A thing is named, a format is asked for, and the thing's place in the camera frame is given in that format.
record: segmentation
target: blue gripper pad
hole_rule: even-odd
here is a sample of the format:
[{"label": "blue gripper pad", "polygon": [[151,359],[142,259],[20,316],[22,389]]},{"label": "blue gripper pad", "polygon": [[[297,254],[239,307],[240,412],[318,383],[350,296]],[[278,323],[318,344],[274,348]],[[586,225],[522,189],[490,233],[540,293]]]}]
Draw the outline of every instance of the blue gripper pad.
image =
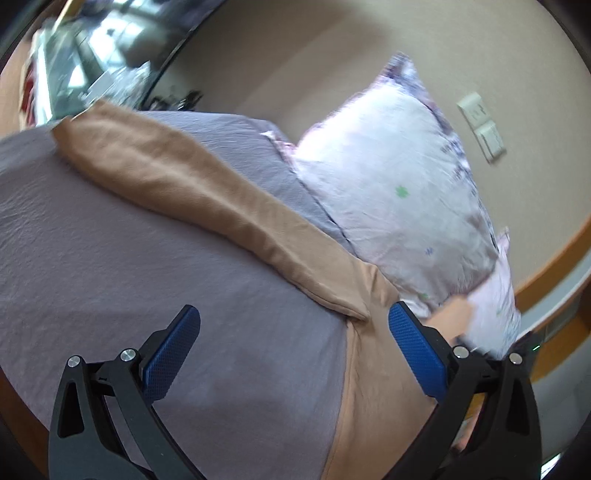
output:
[{"label": "blue gripper pad", "polygon": [[158,334],[163,334],[165,338],[142,369],[142,390],[148,404],[166,396],[195,343],[200,328],[199,311],[191,305],[186,305],[167,330],[152,334],[158,340],[162,338]]},{"label": "blue gripper pad", "polygon": [[447,368],[401,302],[390,308],[388,326],[425,395],[441,403],[447,393]]}]

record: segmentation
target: electrical outlet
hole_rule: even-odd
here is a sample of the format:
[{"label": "electrical outlet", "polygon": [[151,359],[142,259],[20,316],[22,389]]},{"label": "electrical outlet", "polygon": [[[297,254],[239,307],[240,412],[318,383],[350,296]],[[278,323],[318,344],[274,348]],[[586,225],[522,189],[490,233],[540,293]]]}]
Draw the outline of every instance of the electrical outlet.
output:
[{"label": "electrical outlet", "polygon": [[492,163],[505,152],[503,139],[492,120],[482,125],[474,133],[488,163]]},{"label": "electrical outlet", "polygon": [[491,115],[484,104],[484,100],[482,100],[482,97],[477,93],[471,93],[458,102],[457,105],[460,107],[464,117],[472,127],[472,131],[475,131],[477,128],[491,120]]}]

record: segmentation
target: folded blanket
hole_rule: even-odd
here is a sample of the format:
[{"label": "folded blanket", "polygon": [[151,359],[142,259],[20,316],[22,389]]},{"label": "folded blanket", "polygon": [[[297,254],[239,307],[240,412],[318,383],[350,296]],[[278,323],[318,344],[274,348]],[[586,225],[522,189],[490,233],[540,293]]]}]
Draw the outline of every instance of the folded blanket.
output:
[{"label": "folded blanket", "polygon": [[[398,292],[377,267],[348,253],[190,137],[145,116],[99,101],[64,119],[53,133],[62,154],[99,185],[224,235],[316,302],[348,316],[343,398],[323,478],[381,479],[434,403],[389,332],[388,310]],[[465,331],[470,315],[469,305],[458,300],[431,324],[451,341]]]}]

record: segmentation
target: wrinkled fabric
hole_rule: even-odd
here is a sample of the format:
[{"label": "wrinkled fabric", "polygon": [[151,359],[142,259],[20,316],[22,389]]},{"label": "wrinkled fabric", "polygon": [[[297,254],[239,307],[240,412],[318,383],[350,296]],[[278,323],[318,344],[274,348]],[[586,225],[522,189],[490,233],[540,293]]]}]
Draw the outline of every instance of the wrinkled fabric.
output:
[{"label": "wrinkled fabric", "polygon": [[[388,311],[398,292],[377,267],[348,253],[190,137],[144,116],[99,102],[63,120],[54,136],[68,161],[101,186],[221,233],[311,299],[348,316],[342,402],[322,478],[380,480],[434,403],[389,332]],[[434,320],[450,340],[465,330],[470,314],[469,304],[458,300]]]},{"label": "wrinkled fabric", "polygon": [[[346,246],[260,136],[270,125],[210,113],[146,116],[182,129]],[[46,427],[70,355],[116,358],[189,303],[201,333],[154,404],[175,441],[207,478],[320,479],[340,412],[344,316],[221,235],[89,182],[47,128],[0,141],[0,246],[0,365]],[[113,415],[132,460],[143,463]]]},{"label": "wrinkled fabric", "polygon": [[464,339],[472,348],[503,358],[521,330],[521,312],[515,307],[515,293],[509,267],[509,231],[496,239],[499,258],[495,270],[468,295],[474,314]]},{"label": "wrinkled fabric", "polygon": [[394,57],[296,148],[274,140],[355,254],[419,318],[492,272],[492,225],[459,137],[407,57]]}]

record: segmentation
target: white pillowcase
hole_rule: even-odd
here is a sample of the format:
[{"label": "white pillowcase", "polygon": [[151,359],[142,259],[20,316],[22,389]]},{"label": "white pillowcase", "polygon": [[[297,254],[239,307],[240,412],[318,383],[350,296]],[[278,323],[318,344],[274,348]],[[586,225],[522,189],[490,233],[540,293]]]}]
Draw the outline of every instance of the white pillowcase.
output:
[{"label": "white pillowcase", "polygon": [[515,307],[515,294],[509,268],[509,231],[500,234],[496,243],[499,258],[494,272],[468,295],[474,314],[465,342],[472,348],[503,358],[517,340],[521,327],[521,313]]},{"label": "white pillowcase", "polygon": [[417,317],[493,270],[492,227],[461,143],[406,57],[309,130],[288,162]]}]

